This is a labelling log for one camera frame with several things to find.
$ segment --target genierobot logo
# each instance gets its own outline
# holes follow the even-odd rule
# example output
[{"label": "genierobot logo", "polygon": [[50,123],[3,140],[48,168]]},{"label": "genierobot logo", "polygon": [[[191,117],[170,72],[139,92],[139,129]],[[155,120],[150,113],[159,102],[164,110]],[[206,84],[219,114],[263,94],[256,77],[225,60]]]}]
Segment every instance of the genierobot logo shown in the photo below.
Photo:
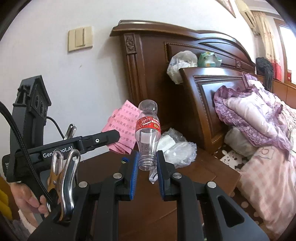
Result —
[{"label": "genierobot logo", "polygon": [[[68,151],[71,151],[73,150],[73,146],[68,146],[68,147],[65,147],[63,149],[60,149],[61,152],[68,152]],[[53,156],[53,152],[49,152],[49,153],[43,153],[43,157],[46,158],[46,157],[51,157]]]}]

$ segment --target air conditioner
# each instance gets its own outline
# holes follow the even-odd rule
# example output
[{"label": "air conditioner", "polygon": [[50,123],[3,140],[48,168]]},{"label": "air conditioner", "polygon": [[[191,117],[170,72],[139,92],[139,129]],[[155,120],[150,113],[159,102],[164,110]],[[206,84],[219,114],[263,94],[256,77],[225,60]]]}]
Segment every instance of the air conditioner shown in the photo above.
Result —
[{"label": "air conditioner", "polygon": [[237,4],[239,12],[242,14],[245,21],[248,23],[248,25],[252,29],[253,33],[258,35],[259,31],[257,29],[257,23],[256,23],[256,20],[254,18],[254,15],[252,14],[249,7],[245,4],[245,2],[243,0],[235,0],[235,2]]}]

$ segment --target screw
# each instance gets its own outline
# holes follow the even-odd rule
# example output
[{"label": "screw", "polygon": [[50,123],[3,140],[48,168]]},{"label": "screw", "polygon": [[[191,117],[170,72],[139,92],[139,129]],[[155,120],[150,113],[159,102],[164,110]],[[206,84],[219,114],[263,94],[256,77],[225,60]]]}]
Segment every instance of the screw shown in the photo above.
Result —
[{"label": "screw", "polygon": [[215,187],[217,186],[217,184],[216,184],[215,182],[208,182],[208,183],[207,183],[207,186],[208,186],[209,188],[215,188]]},{"label": "screw", "polygon": [[117,172],[117,173],[114,173],[114,174],[113,174],[113,177],[114,177],[115,179],[119,179],[119,178],[122,178],[122,174],[119,173],[119,172]]},{"label": "screw", "polygon": [[80,182],[80,183],[78,184],[78,186],[79,186],[80,188],[85,188],[85,187],[87,186],[87,182],[86,182],[86,181],[82,181],[82,182]]},{"label": "screw", "polygon": [[175,172],[175,173],[173,174],[173,178],[179,179],[179,178],[181,178],[181,177],[182,177],[182,174],[181,174],[181,173]]}]

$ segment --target wooden drawer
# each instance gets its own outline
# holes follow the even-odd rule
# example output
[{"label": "wooden drawer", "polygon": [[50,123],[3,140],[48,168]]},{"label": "wooden drawer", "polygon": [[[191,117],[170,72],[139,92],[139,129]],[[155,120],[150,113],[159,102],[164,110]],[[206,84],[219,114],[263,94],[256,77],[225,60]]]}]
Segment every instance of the wooden drawer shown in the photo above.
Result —
[{"label": "wooden drawer", "polygon": [[296,109],[296,89],[288,87],[286,104],[293,109]]},{"label": "wooden drawer", "polygon": [[282,101],[286,102],[288,86],[284,83],[273,81],[272,92],[276,94]]}]

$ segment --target black cable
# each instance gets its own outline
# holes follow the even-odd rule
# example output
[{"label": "black cable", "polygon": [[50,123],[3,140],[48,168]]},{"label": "black cable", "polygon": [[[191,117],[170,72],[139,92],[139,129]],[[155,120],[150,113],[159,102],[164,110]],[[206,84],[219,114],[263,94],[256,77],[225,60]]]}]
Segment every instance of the black cable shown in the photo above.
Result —
[{"label": "black cable", "polygon": [[1,114],[4,116],[4,118],[6,119],[6,121],[8,122],[8,124],[10,125],[10,128],[12,129],[15,138],[17,139],[17,142],[20,146],[20,149],[26,159],[28,168],[32,174],[32,176],[34,177],[35,181],[37,182],[37,184],[39,185],[39,187],[42,190],[42,193],[44,195],[44,197],[47,199],[47,201],[49,202],[50,205],[53,205],[53,201],[52,198],[50,197],[48,191],[45,189],[45,187],[43,186],[38,174],[36,173],[32,161],[30,159],[30,155],[28,153],[28,149],[25,146],[25,143],[22,139],[22,136],[20,134],[20,131],[14,121],[14,119],[12,118],[12,115],[10,114],[9,110],[6,108],[6,106],[0,101],[0,112]]},{"label": "black cable", "polygon": [[61,129],[59,128],[59,125],[56,123],[56,121],[53,118],[49,117],[49,116],[47,116],[46,119],[51,120],[55,124],[55,126],[57,127],[57,130],[59,131],[61,137],[64,139],[65,137],[64,137]]}]

